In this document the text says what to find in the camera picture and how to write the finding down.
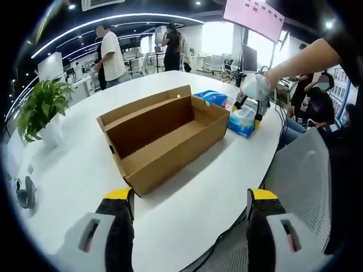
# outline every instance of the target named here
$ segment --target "human hand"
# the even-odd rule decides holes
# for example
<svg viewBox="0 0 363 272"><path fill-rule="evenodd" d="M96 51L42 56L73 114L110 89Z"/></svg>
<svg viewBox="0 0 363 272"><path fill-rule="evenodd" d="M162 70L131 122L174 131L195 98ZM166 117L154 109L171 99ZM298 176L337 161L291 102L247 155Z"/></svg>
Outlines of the human hand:
<svg viewBox="0 0 363 272"><path fill-rule="evenodd" d="M289 118L292 118L292 117L294 116L294 106L290 106L290 107L288 108L287 116L288 116Z"/></svg>
<svg viewBox="0 0 363 272"><path fill-rule="evenodd" d="M95 65L96 72L98 72L101 69L101 67L102 67L102 63L101 62L96 63L96 65Z"/></svg>

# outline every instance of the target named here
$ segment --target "computer monitor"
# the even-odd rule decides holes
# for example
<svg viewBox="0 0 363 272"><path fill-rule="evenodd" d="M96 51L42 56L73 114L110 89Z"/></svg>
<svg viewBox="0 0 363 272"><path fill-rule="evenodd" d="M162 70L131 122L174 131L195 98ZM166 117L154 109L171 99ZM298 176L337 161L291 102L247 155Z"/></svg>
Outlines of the computer monitor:
<svg viewBox="0 0 363 272"><path fill-rule="evenodd" d="M227 0L223 19L247 27L277 43L285 17L270 5L256 0Z"/></svg>
<svg viewBox="0 0 363 272"><path fill-rule="evenodd" d="M164 50L161 46L155 46L155 53L156 54L164 53Z"/></svg>
<svg viewBox="0 0 363 272"><path fill-rule="evenodd" d="M242 51L242 71L243 72L257 72L257 50L243 45Z"/></svg>
<svg viewBox="0 0 363 272"><path fill-rule="evenodd" d="M74 69L73 68L69 68L67 71L66 71L67 75L71 75L71 74L74 74Z"/></svg>

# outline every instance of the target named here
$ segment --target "open cardboard box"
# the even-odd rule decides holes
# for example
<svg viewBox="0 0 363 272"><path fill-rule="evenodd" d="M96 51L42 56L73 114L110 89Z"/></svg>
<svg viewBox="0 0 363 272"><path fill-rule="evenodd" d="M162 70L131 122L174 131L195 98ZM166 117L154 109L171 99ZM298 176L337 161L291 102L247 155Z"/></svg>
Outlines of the open cardboard box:
<svg viewBox="0 0 363 272"><path fill-rule="evenodd" d="M222 139L228 117L228 110L191 96L190 86L184 86L114 109L97 121L123 178L144 196Z"/></svg>

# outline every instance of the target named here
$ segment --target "window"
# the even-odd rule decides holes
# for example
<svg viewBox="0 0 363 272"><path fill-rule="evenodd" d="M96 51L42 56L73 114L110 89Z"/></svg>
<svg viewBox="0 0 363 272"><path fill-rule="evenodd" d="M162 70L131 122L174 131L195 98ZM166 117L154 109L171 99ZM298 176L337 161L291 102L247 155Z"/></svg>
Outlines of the window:
<svg viewBox="0 0 363 272"><path fill-rule="evenodd" d="M231 54L233 24L229 22L207 22L202 28L202 52L208 55Z"/></svg>
<svg viewBox="0 0 363 272"><path fill-rule="evenodd" d="M280 35L280 41L277 43L275 47L275 55L273 56L272 67L279 65L280 63L286 61L289 58L289 47L290 47L290 34L288 33L288 37L282 46L282 41L285 38L286 31L282 31Z"/></svg>
<svg viewBox="0 0 363 272"><path fill-rule="evenodd" d="M247 46L257 51L257 68L261 69L262 66L270 66L273 42L268 38L249 30Z"/></svg>
<svg viewBox="0 0 363 272"><path fill-rule="evenodd" d="M149 52L149 37L144 37L141 39L141 53L145 54Z"/></svg>

